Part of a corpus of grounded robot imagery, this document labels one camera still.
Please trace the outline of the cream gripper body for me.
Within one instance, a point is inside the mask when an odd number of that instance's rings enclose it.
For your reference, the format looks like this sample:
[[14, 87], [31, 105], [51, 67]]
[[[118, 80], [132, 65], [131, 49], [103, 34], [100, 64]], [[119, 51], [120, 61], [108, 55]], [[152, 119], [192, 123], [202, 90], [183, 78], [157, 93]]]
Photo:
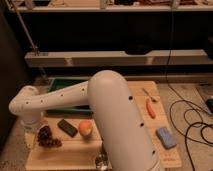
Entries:
[[35, 123], [25, 123], [21, 122], [22, 127], [24, 128], [24, 137], [27, 147], [33, 147], [36, 142], [37, 134], [40, 128], [44, 125], [43, 121], [38, 121]]

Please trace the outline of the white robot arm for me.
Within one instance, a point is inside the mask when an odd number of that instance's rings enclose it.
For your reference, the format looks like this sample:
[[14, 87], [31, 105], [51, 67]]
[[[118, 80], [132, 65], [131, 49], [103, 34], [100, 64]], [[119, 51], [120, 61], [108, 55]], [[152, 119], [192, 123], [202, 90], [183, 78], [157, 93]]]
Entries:
[[34, 128], [48, 109], [88, 105], [113, 171], [165, 171], [127, 81], [104, 70], [89, 80], [40, 95], [23, 87], [9, 103], [12, 114]]

